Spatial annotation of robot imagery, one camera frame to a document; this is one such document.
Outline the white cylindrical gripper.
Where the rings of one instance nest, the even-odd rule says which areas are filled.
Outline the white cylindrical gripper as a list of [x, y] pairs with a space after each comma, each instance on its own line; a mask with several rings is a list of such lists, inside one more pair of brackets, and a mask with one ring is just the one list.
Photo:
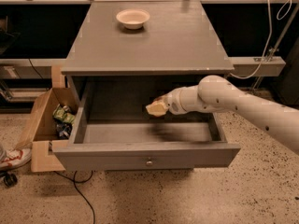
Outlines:
[[169, 110], [174, 115], [182, 115], [189, 112], [204, 112], [205, 104], [198, 95], [196, 86], [182, 87], [170, 91], [154, 99], [154, 102], [146, 106], [148, 113], [154, 117], [160, 117]]

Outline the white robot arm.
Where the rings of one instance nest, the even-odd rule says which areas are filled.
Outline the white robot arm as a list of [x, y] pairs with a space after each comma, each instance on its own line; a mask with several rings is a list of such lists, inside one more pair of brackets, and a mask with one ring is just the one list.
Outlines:
[[223, 77], [207, 76], [195, 86], [174, 89], [146, 109], [155, 117], [233, 111], [299, 154], [299, 110], [245, 93]]

